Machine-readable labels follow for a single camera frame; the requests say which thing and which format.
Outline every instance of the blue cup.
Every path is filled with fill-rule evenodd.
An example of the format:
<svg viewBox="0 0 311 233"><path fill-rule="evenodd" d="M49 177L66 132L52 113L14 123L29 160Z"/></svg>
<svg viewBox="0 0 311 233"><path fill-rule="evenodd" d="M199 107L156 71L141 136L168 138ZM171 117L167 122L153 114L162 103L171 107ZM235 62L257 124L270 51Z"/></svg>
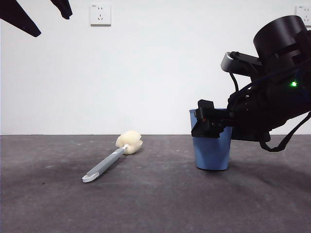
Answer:
<svg viewBox="0 0 311 233"><path fill-rule="evenodd" d="M191 128L196 123L195 109L190 110ZM219 138L192 137L195 164L205 170L228 168L232 127L225 127Z"/></svg>

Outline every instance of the white wall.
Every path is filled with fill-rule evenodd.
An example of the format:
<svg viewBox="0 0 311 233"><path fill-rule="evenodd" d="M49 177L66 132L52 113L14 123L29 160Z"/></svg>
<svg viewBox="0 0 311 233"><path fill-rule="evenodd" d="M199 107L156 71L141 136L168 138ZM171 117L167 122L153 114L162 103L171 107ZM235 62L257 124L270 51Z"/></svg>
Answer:
<svg viewBox="0 0 311 233"><path fill-rule="evenodd" d="M1 134L188 134L199 99L225 107L234 91L224 53L257 55L256 32L310 1L111 0L112 27L90 27L97 2L71 0L65 20L49 0L19 0L38 38L2 22Z"/></svg>

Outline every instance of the wall socket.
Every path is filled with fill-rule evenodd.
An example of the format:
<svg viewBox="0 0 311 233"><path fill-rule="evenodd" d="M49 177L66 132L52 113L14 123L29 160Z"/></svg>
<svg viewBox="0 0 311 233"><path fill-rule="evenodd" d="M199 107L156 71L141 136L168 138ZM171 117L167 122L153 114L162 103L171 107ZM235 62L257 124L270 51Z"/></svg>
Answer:
<svg viewBox="0 0 311 233"><path fill-rule="evenodd" d="M311 26L311 4L297 5L295 14L302 18L306 26Z"/></svg>
<svg viewBox="0 0 311 233"><path fill-rule="evenodd" d="M92 4L89 15L91 26L111 25L111 5L108 3Z"/></svg>

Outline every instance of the green led light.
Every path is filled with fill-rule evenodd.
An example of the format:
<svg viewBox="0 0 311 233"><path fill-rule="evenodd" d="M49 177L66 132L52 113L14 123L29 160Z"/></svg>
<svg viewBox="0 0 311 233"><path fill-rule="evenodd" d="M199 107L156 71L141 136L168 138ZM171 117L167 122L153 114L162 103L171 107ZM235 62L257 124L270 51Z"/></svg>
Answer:
<svg viewBox="0 0 311 233"><path fill-rule="evenodd" d="M291 86L296 87L298 84L296 82L292 82Z"/></svg>

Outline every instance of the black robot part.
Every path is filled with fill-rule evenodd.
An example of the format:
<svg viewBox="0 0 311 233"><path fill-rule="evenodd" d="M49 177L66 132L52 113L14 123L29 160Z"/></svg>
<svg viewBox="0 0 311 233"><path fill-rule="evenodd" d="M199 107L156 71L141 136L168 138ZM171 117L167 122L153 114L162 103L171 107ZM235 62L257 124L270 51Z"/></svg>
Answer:
<svg viewBox="0 0 311 233"><path fill-rule="evenodd" d="M51 0L51 2L59 9L63 18L69 19L72 11L68 0ZM0 18L34 37L41 34L16 0L0 1Z"/></svg>
<svg viewBox="0 0 311 233"><path fill-rule="evenodd" d="M198 104L197 112L204 114L197 117L199 123L192 136L219 137L218 132L225 126L232 126L232 139L259 141L265 150L280 151L308 119L293 129L279 147L269 149L265 144L270 140L269 131L311 110L311 32L302 19L286 16L270 22L256 34L254 45L259 57L229 52L222 61L222 69L233 80L233 74L251 78L250 84L230 95L226 110L229 117L216 116L211 108ZM221 129L206 126L218 120Z"/></svg>

